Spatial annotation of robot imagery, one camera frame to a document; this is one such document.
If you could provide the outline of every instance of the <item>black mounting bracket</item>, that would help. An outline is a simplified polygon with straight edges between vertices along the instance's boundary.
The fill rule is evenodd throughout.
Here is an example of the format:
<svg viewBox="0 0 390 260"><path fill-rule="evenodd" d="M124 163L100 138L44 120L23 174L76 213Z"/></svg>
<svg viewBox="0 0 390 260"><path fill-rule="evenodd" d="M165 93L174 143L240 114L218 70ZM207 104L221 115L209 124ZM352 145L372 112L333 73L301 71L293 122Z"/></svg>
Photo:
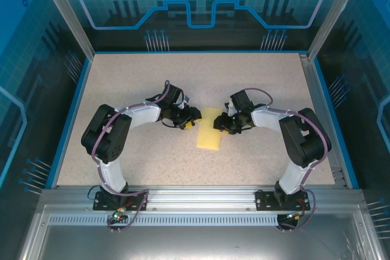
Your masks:
<svg viewBox="0 0 390 260"><path fill-rule="evenodd" d="M95 194L92 209L96 211L116 211L118 208L126 206L126 211L137 211L143 198L144 194L124 197L109 194L107 191L98 191ZM142 206L141 211L146 210L146 205L147 200Z"/></svg>
<svg viewBox="0 0 390 260"><path fill-rule="evenodd" d="M275 191L259 190L255 193L255 202L257 211L301 211L302 205L298 200L303 200L305 211L310 210L310 202L306 192L299 191L288 195L283 207L280 206Z"/></svg>

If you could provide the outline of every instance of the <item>speckled tabletop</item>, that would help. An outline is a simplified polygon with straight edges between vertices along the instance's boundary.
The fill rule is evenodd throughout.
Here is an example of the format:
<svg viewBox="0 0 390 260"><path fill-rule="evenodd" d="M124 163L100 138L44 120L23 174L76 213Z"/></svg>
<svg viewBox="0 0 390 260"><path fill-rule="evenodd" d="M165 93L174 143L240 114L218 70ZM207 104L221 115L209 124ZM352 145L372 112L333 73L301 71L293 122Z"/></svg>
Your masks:
<svg viewBox="0 0 390 260"><path fill-rule="evenodd" d="M99 184L96 165L80 143L96 109L142 102L161 93L166 79L199 109L224 108L231 94L248 86L271 93L274 108L313 107L298 54L98 54L57 184ZM248 95L255 103L268 101L258 92ZM274 184L287 167L283 138L277 132L255 128L223 135L220 150L208 150L196 147L198 129L196 125L181 131L161 122L132 129L120 156L125 179L135 185ZM308 183L334 183L328 161L312 172Z"/></svg>

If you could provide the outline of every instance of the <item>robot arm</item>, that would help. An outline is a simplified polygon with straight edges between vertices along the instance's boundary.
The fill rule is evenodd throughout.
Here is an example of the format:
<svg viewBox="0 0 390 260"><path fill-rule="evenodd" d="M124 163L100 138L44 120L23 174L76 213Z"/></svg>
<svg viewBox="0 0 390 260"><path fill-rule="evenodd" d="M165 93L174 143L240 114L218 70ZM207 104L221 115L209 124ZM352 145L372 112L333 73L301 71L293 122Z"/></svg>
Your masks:
<svg viewBox="0 0 390 260"><path fill-rule="evenodd" d="M265 104L254 105L244 90L231 95L225 106L227 113L216 118L214 128L234 135L253 127L266 127L283 135L290 161L275 185L275 198L283 207L290 195L300 192L312 166L324 156L324 143L320 136L312 126L288 111L276 112ZM329 137L315 113L305 108L298 114L309 119L321 131L330 150Z"/></svg>
<svg viewBox="0 0 390 260"><path fill-rule="evenodd" d="M109 128L110 131L103 135L98 144L95 155L103 177L102 187L107 192L112 193L110 189L120 193L127 191L127 183L122 175L119 156L131 128L169 119L173 123L173 128L184 130L192 127L194 121L202 118L197 108L188 105L189 98L184 96L180 88L170 85L167 95L162 100L159 100L160 96L158 94L146 99L144 105L129 107L123 111L113 121ZM124 108L115 109L108 105L101 105L97 109L81 139L81 144L86 148L88 154L92 155L93 147L104 126L114 114L121 110Z"/></svg>

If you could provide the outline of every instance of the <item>sponge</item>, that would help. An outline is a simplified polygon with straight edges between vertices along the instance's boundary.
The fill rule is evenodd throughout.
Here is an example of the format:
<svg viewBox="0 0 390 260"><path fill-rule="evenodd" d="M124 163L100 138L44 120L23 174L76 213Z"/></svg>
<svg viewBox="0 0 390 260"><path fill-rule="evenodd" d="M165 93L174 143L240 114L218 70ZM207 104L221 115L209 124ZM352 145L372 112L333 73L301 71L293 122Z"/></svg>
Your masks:
<svg viewBox="0 0 390 260"><path fill-rule="evenodd" d="M196 147L200 147L201 149L219 150L222 132L214 129L214 120L221 115L223 111L224 110L218 108L202 109L202 120L197 134Z"/></svg>

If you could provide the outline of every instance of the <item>blue wall panel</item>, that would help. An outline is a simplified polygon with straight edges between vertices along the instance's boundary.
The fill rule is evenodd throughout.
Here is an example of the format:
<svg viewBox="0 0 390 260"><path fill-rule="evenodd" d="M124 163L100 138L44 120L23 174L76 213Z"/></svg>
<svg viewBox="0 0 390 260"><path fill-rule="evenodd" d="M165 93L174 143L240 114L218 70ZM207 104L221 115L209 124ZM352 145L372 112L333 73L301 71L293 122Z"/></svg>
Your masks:
<svg viewBox="0 0 390 260"><path fill-rule="evenodd" d="M0 0L0 10L0 258L8 260L23 245L85 56L52 0Z"/></svg>
<svg viewBox="0 0 390 260"><path fill-rule="evenodd" d="M149 41L147 35L147 31L153 30L169 34L170 50L264 51L308 49L333 0L70 0L70 3L97 51L154 51L153 40ZM156 46L156 51L165 49Z"/></svg>
<svg viewBox="0 0 390 260"><path fill-rule="evenodd" d="M349 0L318 59L368 202L390 200L389 0Z"/></svg>

